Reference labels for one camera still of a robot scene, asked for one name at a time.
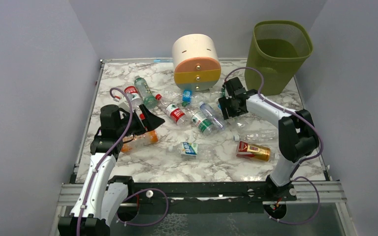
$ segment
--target yellow base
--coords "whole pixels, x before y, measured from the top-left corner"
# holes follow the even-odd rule
[[[221,69],[205,70],[194,72],[180,72],[174,74],[176,84],[193,84],[202,82],[218,81],[221,76]]]

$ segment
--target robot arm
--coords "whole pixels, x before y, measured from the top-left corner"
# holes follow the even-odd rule
[[[257,90],[246,91],[238,77],[226,81],[223,87],[227,92],[227,97],[220,98],[219,103],[224,119],[251,112],[278,128],[279,149],[283,157],[278,160],[275,169],[267,177],[266,182],[268,182],[269,196],[282,196],[288,189],[291,182],[290,177],[300,160],[310,155],[319,145],[316,133],[297,117],[286,111],[295,112],[313,125],[311,114],[307,110],[295,111],[280,105],[283,110],[276,109],[265,102],[266,97],[262,95],[264,99],[260,98]]]
[[[97,163],[103,158],[108,150],[117,142],[126,129],[129,116],[133,116],[131,125],[126,135],[141,135],[153,131],[165,121],[153,115],[144,105],[140,105],[144,115],[141,120],[134,111],[132,114],[117,105],[106,105],[100,109],[100,135],[96,134],[91,143],[91,162],[88,175],[84,182],[79,199],[70,212],[69,217],[61,217],[59,220],[59,232],[61,236],[76,235],[78,217],[83,210],[81,220],[81,235],[108,236],[109,225],[114,218],[120,204],[133,192],[133,180],[130,177],[115,176],[109,181],[112,169],[120,155],[123,142],[119,142],[97,168]],[[87,199],[84,200],[86,191],[90,186]]]

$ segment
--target marble surface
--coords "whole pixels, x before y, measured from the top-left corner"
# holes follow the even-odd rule
[[[221,63],[221,78],[211,88],[211,91],[219,91],[225,75],[240,66],[245,66],[245,63]],[[107,104],[116,104],[109,95],[109,89],[112,87],[124,89],[126,85],[133,82],[136,75],[147,80],[153,93],[164,94],[165,91],[180,91],[174,84],[173,63],[171,62],[105,64],[80,160],[76,179],[77,183],[84,182],[89,169],[91,156],[90,143],[100,126],[100,108]],[[236,71],[234,73],[235,76],[238,76],[242,83],[244,83],[243,70]],[[269,98],[288,108],[296,110],[302,108],[298,90],[293,79],[280,95],[269,96]],[[209,102],[214,109],[218,110],[214,100]],[[177,126],[159,108],[155,108],[153,113],[166,120],[165,124],[156,129],[159,142],[134,150],[130,154],[121,153],[111,176],[132,176],[137,182],[259,181],[265,180],[266,176],[275,167],[280,155],[277,143],[273,142],[267,143],[267,145],[276,153],[276,157],[268,162],[238,158],[235,156],[237,143],[233,142],[232,137],[233,134],[240,132],[240,128],[232,126],[221,133],[205,136],[193,125]],[[260,129],[276,130],[269,122],[252,114],[243,115],[240,118],[240,123],[246,125],[242,128],[244,132]],[[211,144],[215,147],[218,157],[209,162],[187,161],[166,151],[170,145],[176,145],[185,141]],[[320,160],[316,158],[303,163],[295,176],[306,176],[312,180],[324,180]]]

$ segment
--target green trash bin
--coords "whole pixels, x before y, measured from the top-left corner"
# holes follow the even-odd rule
[[[247,66],[264,76],[264,95],[280,94],[302,63],[312,53],[312,42],[305,29],[292,21],[263,21],[255,25]],[[248,89],[260,87],[260,76],[246,70]]]

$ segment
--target gray wall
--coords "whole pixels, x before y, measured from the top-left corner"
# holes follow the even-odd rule
[[[0,236],[48,235],[98,65],[67,1],[0,1]]]
[[[329,0],[311,38],[314,54],[297,75],[305,107],[359,235],[378,235],[378,1]]]
[[[210,36],[218,57],[247,57],[254,25],[292,20],[310,29],[326,0],[70,0],[103,59],[171,57],[190,33]]]

